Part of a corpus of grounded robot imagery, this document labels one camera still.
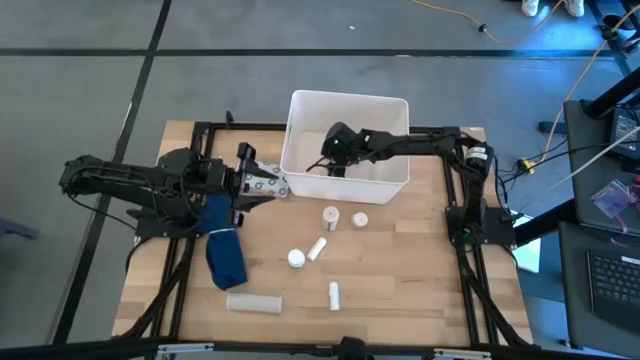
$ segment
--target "desk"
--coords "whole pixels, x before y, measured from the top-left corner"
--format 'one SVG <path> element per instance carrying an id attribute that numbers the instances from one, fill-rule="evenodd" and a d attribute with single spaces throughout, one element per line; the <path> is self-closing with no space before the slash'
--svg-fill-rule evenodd
<path id="1" fill-rule="evenodd" d="M 160 154 L 189 146 L 193 126 L 193 122 L 168 122 Z M 466 131 L 484 137 L 482 129 Z M 279 162 L 284 131 L 218 130 L 212 155 L 233 165 L 242 141 L 256 148 L 257 158 Z M 232 291 L 282 295 L 281 315 L 227 310 L 226 293 L 215 287 L 206 264 L 206 241 L 199 239 L 180 338 L 337 344 L 343 336 L 354 336 L 376 345 L 468 346 L 458 266 L 447 240 L 442 169 L 437 157 L 412 157 L 410 182 L 384 206 L 290 195 L 247 214 L 238 235 L 249 282 Z M 493 181 L 493 177 L 487 181 L 486 193 L 489 203 L 497 204 Z M 321 228 L 322 210 L 329 205 L 341 212 L 333 233 Z M 348 221 L 348 216 L 358 211 L 369 216 L 364 231 L 355 230 Z M 289 250 L 307 251 L 319 236 L 325 236 L 328 244 L 318 260 L 300 270 L 289 267 Z M 167 239 L 153 239 L 133 256 L 114 335 L 128 330 L 156 295 L 167 244 Z M 483 251 L 493 300 L 519 335 L 531 341 L 513 260 L 498 246 L 483 246 Z M 340 284 L 339 312 L 328 309 L 331 280 Z M 167 333 L 172 309 L 170 298 L 161 334 Z M 482 307 L 477 301 L 475 309 L 481 340 L 487 341 Z"/>
<path id="2" fill-rule="evenodd" d="M 611 245 L 608 231 L 560 223 L 562 273 L 567 307 L 569 341 L 575 346 L 640 358 L 640 336 L 618 328 L 591 312 L 586 251 L 619 252 Z M 640 249 L 624 249 L 629 256 L 640 257 Z"/>
<path id="3" fill-rule="evenodd" d="M 605 142 L 607 121 L 588 117 L 582 111 L 582 105 L 579 101 L 567 101 L 564 105 L 564 113 L 569 136 L 569 150 Z M 602 148 L 596 147 L 571 153 L 569 155 L 571 171 L 577 170 L 600 151 Z M 599 158 L 571 179 L 574 199 L 515 228 L 516 241 L 518 243 L 526 242 L 555 231 L 560 221 L 621 232 L 622 229 L 618 221 L 615 218 L 610 219 L 598 209 L 591 201 L 591 196 L 614 179 L 622 181 L 623 184 L 632 184 L 636 176 L 636 174 L 622 171 L 619 161 L 607 156 Z M 629 206 L 619 215 L 629 227 L 629 234 L 640 236 L 640 215 L 636 208 Z"/>

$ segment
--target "cylindrical object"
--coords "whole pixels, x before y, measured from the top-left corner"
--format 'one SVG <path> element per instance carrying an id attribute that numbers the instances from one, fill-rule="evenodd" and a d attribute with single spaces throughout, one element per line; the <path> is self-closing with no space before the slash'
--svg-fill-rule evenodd
<path id="1" fill-rule="evenodd" d="M 365 213 L 355 213 L 351 216 L 351 223 L 357 228 L 363 228 L 369 223 L 369 217 Z"/>
<path id="2" fill-rule="evenodd" d="M 340 310 L 340 290 L 338 290 L 338 283 L 335 281 L 329 283 L 329 310 Z"/>
<path id="3" fill-rule="evenodd" d="M 335 231 L 339 218 L 340 212 L 336 207 L 326 207 L 322 212 L 322 227 L 327 231 Z"/>
<path id="4" fill-rule="evenodd" d="M 289 265 L 293 268 L 299 269 L 304 265 L 304 254 L 298 249 L 289 251 L 288 259 Z"/>
<path id="5" fill-rule="evenodd" d="M 282 296 L 228 294 L 227 309 L 280 314 L 282 313 Z"/>
<path id="6" fill-rule="evenodd" d="M 589 103 L 585 108 L 585 113 L 592 118 L 601 117 L 627 95 L 634 92 L 638 88 L 638 84 L 640 84 L 640 67 Z"/>
<path id="7" fill-rule="evenodd" d="M 309 260 L 316 261 L 318 254 L 320 254 L 320 251 L 322 251 L 325 245 L 327 245 L 327 239 L 323 237 L 319 238 L 318 241 L 316 241 L 316 244 L 313 245 L 313 247 L 311 248 L 311 250 L 309 250 L 309 253 L 307 254 L 307 257 L 309 258 Z"/>

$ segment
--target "sneaker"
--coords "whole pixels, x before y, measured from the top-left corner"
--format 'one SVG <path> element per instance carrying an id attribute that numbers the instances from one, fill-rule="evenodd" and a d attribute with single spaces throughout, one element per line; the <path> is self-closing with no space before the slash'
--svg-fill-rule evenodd
<path id="1" fill-rule="evenodd" d="M 536 16 L 538 13 L 538 0 L 522 0 L 522 12 L 526 16 Z"/>
<path id="2" fill-rule="evenodd" d="M 584 15 L 584 0 L 565 0 L 564 7 L 575 17 Z"/>

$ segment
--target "yellow cable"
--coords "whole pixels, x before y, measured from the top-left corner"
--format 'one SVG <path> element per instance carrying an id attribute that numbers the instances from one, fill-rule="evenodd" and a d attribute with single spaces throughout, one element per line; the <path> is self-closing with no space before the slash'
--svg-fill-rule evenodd
<path id="1" fill-rule="evenodd" d="M 634 12 L 636 12 L 638 9 L 640 9 L 640 5 L 636 5 L 636 7 L 634 7 L 633 9 L 629 10 L 628 13 L 626 13 L 622 19 L 620 19 L 620 21 L 618 21 L 618 23 L 616 24 L 616 26 L 614 26 L 611 29 L 611 32 L 614 33 L 616 30 L 618 30 L 618 28 L 620 27 L 620 25 L 622 25 L 622 23 L 627 20 L 627 18 L 629 16 L 631 16 L 631 14 L 633 14 Z M 582 74 L 580 74 L 580 77 L 578 78 L 578 80 L 576 80 L 576 82 L 573 84 L 573 86 L 571 87 L 571 90 L 569 91 L 569 94 L 567 94 L 567 97 L 564 99 L 564 101 L 569 101 L 569 99 L 571 98 L 571 95 L 573 95 L 573 92 L 576 90 L 576 87 L 578 87 L 578 84 L 580 83 L 580 81 L 582 81 L 582 78 L 584 78 L 584 75 L 587 73 L 587 71 L 589 70 L 589 68 L 591 67 L 591 65 L 593 64 L 593 62 L 596 60 L 596 57 L 598 56 L 598 54 L 600 53 L 600 51 L 602 50 L 602 48 L 604 48 L 604 46 L 607 44 L 607 40 L 602 41 L 602 43 L 600 44 L 600 46 L 598 47 L 598 50 L 596 50 L 595 53 L 593 53 L 593 56 L 591 57 L 591 59 L 589 60 L 589 63 L 587 63 L 587 66 L 584 68 L 584 70 L 582 70 Z M 558 121 L 560 120 L 560 116 L 562 115 L 562 111 L 564 109 L 564 104 L 563 107 L 560 108 L 560 111 L 558 112 L 558 115 L 556 116 L 556 119 L 553 121 L 553 126 L 551 126 L 551 131 L 549 132 L 549 138 L 547 139 L 547 146 L 544 148 L 544 152 L 542 154 L 542 157 L 540 158 L 540 160 L 536 161 L 535 163 L 532 164 L 538 164 L 542 161 L 544 161 L 544 159 L 547 158 L 547 152 L 549 151 L 549 147 L 551 146 L 551 138 L 553 137 L 553 133 L 556 130 L 556 125 L 558 125 Z"/>
<path id="2" fill-rule="evenodd" d="M 474 18 L 473 16 L 467 14 L 467 13 L 463 13 L 462 11 L 457 11 L 457 10 L 452 10 L 452 9 L 447 9 L 447 8 L 443 8 L 440 6 L 435 6 L 435 5 L 431 5 L 431 4 L 427 4 L 425 2 L 422 1 L 418 1 L 418 0 L 411 0 L 412 3 L 414 4 L 418 4 L 418 5 L 422 5 L 424 7 L 428 7 L 429 9 L 433 9 L 433 10 L 439 10 L 439 11 L 444 11 L 444 12 L 448 12 L 451 14 L 456 14 L 456 15 L 460 15 L 463 16 L 471 21 L 473 21 L 474 23 L 476 23 L 478 26 L 482 26 L 484 24 L 482 24 L 480 21 L 476 20 L 476 18 Z M 555 6 L 553 7 L 553 9 L 551 9 L 551 11 L 549 12 L 549 15 L 547 15 L 542 21 L 540 21 L 538 23 L 538 25 L 534 26 L 533 29 L 531 29 L 531 31 L 529 31 L 528 33 L 524 34 L 522 37 L 520 37 L 519 39 L 513 40 L 513 41 L 501 41 L 496 39 L 490 32 L 489 30 L 487 30 L 486 28 L 483 30 L 483 32 L 485 34 L 487 34 L 487 36 L 493 40 L 495 43 L 500 44 L 500 45 L 505 45 L 505 46 L 510 46 L 510 45 L 514 45 L 519 43 L 520 41 L 528 38 L 529 36 L 531 36 L 531 34 L 533 34 L 534 32 L 536 32 L 536 30 L 538 30 L 538 28 L 544 24 L 553 14 L 554 11 L 556 11 L 556 9 L 560 6 L 560 4 L 562 4 L 564 2 L 564 0 L 559 0 Z"/>

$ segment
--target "gray floor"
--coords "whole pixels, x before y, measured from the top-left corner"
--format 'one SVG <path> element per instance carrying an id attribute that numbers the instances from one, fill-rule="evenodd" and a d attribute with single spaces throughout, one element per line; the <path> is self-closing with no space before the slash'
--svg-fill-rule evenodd
<path id="1" fill-rule="evenodd" d="M 0 48 L 146 48 L 161 4 L 0 0 Z M 541 19 L 523 17 L 512 2 L 455 6 L 486 21 L 503 39 L 517 38 Z M 600 43 L 590 12 L 574 19 L 561 8 L 553 16 L 515 48 L 595 49 Z M 174 1 L 160 47 L 503 49 L 464 19 L 404 0 Z M 509 168 L 544 148 L 546 137 L 536 124 L 553 120 L 587 60 L 156 58 L 125 161 L 153 163 L 166 120 L 221 121 L 231 110 L 237 121 L 285 122 L 292 92 L 313 89 L 404 98 L 412 125 L 485 127 L 501 167 Z M 86 153 L 111 156 L 141 64 L 139 57 L 0 57 L 0 216 L 42 232 L 35 241 L 9 236 L 0 242 L 0 347 L 49 339 L 90 217 L 62 196 L 57 180 L 66 160 Z M 635 68 L 640 60 L 632 56 L 629 64 Z M 574 98 L 596 96 L 621 77 L 612 59 L 599 59 Z M 518 180 L 513 208 L 566 176 L 567 159 L 537 172 Z M 527 212 L 539 214 L 571 196 L 568 185 L 560 187 Z M 128 207 L 115 202 L 109 211 L 123 215 Z M 72 341 L 109 336 L 131 241 L 128 229 L 107 220 Z M 553 339 L 566 334 L 554 332 L 546 319 L 558 319 L 562 309 L 545 301 L 527 298 L 529 318 L 536 342 L 555 349 Z"/>

